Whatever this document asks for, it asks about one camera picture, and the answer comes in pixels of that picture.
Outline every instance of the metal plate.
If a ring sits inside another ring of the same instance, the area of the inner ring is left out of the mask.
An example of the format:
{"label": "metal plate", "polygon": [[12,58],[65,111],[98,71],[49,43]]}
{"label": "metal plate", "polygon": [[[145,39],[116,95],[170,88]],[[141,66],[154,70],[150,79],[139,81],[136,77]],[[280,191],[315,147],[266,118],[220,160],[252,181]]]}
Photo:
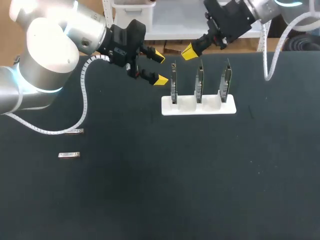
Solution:
{"label": "metal plate", "polygon": [[75,129],[73,131],[69,131],[66,133],[66,135],[78,135],[78,134],[84,134],[85,130],[83,128]]}
{"label": "metal plate", "polygon": [[177,89],[177,65],[176,62],[171,64],[171,99],[172,104],[178,102],[178,89]]}
{"label": "metal plate", "polygon": [[76,159],[80,158],[80,152],[61,152],[58,156],[59,159]]}
{"label": "metal plate", "polygon": [[201,60],[200,66],[198,67],[196,77],[195,77],[195,98],[198,104],[202,103],[202,95],[204,90],[204,80],[205,80],[205,72],[204,65]]}
{"label": "metal plate", "polygon": [[220,82],[220,88],[219,88],[222,103],[227,102],[231,78],[232,78],[232,69],[230,66],[229,59],[228,59],[225,70],[223,71],[222,76],[221,76],[221,82]]}

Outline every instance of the white cable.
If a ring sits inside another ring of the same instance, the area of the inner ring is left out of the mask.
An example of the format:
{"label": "white cable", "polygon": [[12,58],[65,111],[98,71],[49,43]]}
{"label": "white cable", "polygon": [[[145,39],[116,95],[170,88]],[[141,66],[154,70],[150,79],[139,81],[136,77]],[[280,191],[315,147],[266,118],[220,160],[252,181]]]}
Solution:
{"label": "white cable", "polygon": [[68,129],[65,129],[65,130],[61,130],[61,131],[47,131],[47,130],[40,129],[40,128],[26,122],[25,120],[23,120],[22,118],[18,117],[15,114],[7,113],[6,115],[13,118],[14,120],[17,120],[19,123],[25,125],[26,127],[30,128],[40,134],[61,135],[61,134],[66,134],[68,132],[75,130],[77,127],[79,127],[84,122],[84,120],[87,116],[87,111],[88,111],[88,99],[87,99],[87,91],[86,91],[86,85],[85,85],[86,72],[87,72],[88,66],[93,61],[98,60],[98,59],[102,59],[104,61],[109,62],[108,56],[105,56],[105,55],[92,56],[91,58],[89,58],[86,61],[86,63],[84,64],[84,66],[82,68],[81,77],[80,77],[80,84],[81,84],[81,90],[82,90],[82,96],[83,96],[83,112],[82,112],[82,116],[81,116],[80,120],[74,126],[68,128]]}
{"label": "white cable", "polygon": [[273,55],[273,59],[272,59],[272,63],[271,63],[271,67],[270,67],[270,71],[268,73],[268,58],[267,58],[267,33],[266,33],[266,27],[264,24],[262,24],[262,37],[263,37],[263,71],[264,71],[264,79],[266,81],[269,81],[274,72],[275,72],[275,68],[277,65],[277,61],[278,61],[278,57],[280,54],[280,51],[286,41],[286,38],[288,36],[288,34],[290,33],[290,31],[302,20],[309,18],[309,17],[316,17],[316,18],[320,18],[320,12],[306,12],[301,14],[300,16],[296,17],[284,30],[283,34],[281,35],[279,42],[275,48],[275,52]]}
{"label": "white cable", "polygon": [[309,11],[312,16],[316,16],[315,0],[309,0]]}

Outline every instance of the small metal part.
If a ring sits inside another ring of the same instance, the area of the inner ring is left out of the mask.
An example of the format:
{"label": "small metal part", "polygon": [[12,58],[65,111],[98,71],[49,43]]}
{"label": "small metal part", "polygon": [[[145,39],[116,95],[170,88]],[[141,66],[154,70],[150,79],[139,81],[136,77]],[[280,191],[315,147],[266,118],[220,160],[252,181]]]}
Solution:
{"label": "small metal part", "polygon": [[198,67],[196,77],[195,77],[195,90],[194,90],[196,102],[198,104],[202,103],[202,95],[203,95],[203,90],[204,90],[204,80],[205,80],[204,65],[201,60],[201,64]]}
{"label": "small metal part", "polygon": [[16,65],[20,62],[20,55],[16,56],[14,61],[13,61],[13,65]]}
{"label": "small metal part", "polygon": [[223,71],[222,76],[221,76],[221,82],[220,82],[220,88],[219,88],[222,103],[227,102],[231,77],[232,77],[232,69],[230,66],[229,59],[228,59],[225,70]]}
{"label": "small metal part", "polygon": [[80,158],[80,152],[61,152],[58,156],[59,159],[77,159]]}
{"label": "small metal part", "polygon": [[85,130],[83,128],[80,128],[80,129],[75,129],[73,131],[69,131],[66,133],[66,135],[79,135],[84,133],[85,133]]}
{"label": "small metal part", "polygon": [[171,99],[172,104],[177,104],[178,90],[177,90],[177,65],[176,62],[171,64]]}
{"label": "small metal part", "polygon": [[227,42],[227,39],[226,39],[226,38],[223,38],[223,39],[222,39],[222,42],[223,42],[225,45],[227,45],[227,44],[228,44],[228,42]]}
{"label": "small metal part", "polygon": [[89,45],[90,45],[89,41],[87,41],[87,40],[83,40],[83,41],[81,42],[81,44],[82,44],[82,46],[84,46],[85,48],[89,47]]}

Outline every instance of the cable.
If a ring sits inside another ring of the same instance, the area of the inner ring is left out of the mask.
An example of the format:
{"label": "cable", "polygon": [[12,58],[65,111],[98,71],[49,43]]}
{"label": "cable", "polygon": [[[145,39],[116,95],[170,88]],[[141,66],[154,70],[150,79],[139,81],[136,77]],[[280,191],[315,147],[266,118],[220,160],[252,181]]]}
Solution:
{"label": "cable", "polygon": [[315,0],[309,0],[309,11],[311,16],[316,16]]}
{"label": "cable", "polygon": [[75,130],[77,127],[79,127],[84,121],[85,118],[87,116],[87,111],[88,111],[88,99],[87,99],[87,91],[86,91],[86,85],[85,85],[85,77],[86,77],[86,72],[88,69],[88,66],[95,60],[98,59],[102,59],[104,61],[110,61],[108,56],[105,55],[97,55],[97,56],[92,56],[91,58],[89,58],[86,63],[84,64],[82,71],[81,71],[81,77],[80,77],[80,84],[81,84],[81,90],[82,90],[82,96],[83,96],[83,112],[82,112],[82,116],[80,118],[80,120],[72,127],[65,129],[65,130],[61,130],[61,131],[47,131],[47,130],[43,130],[40,129],[28,122],[26,122],[25,120],[23,120],[22,118],[18,117],[17,115],[13,114],[13,113],[7,113],[5,115],[7,115],[10,118],[13,118],[14,120],[17,120],[19,123],[25,125],[26,127],[40,133],[40,134],[45,134],[45,135],[61,135],[61,134],[66,134],[68,132],[71,132],[73,130]]}
{"label": "cable", "polygon": [[271,63],[271,67],[270,67],[270,71],[268,73],[268,58],[267,58],[267,31],[266,31],[266,27],[264,24],[262,24],[262,37],[263,37],[263,71],[264,71],[264,79],[266,81],[269,81],[274,72],[275,72],[275,68],[277,65],[277,61],[278,61],[278,57],[280,54],[280,51],[286,41],[286,38],[288,36],[288,34],[290,33],[290,31],[302,20],[309,18],[309,17],[315,17],[315,18],[320,18],[320,12],[315,12],[315,13],[311,13],[311,12],[306,12],[301,14],[300,16],[296,17],[284,30],[283,34],[281,35],[279,42],[276,46],[274,55],[273,55],[273,59],[272,59],[272,63]]}
{"label": "cable", "polygon": [[282,51],[320,51],[320,36],[303,34],[288,39]]}

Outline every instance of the white shelf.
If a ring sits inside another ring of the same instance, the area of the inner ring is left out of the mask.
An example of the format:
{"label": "white shelf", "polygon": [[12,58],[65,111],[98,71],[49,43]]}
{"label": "white shelf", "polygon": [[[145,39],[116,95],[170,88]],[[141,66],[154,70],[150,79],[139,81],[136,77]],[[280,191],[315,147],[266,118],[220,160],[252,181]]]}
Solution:
{"label": "white shelf", "polygon": [[[153,27],[145,40],[191,40],[208,33],[203,0],[158,0],[154,7]],[[241,38],[259,38],[258,22]]]}

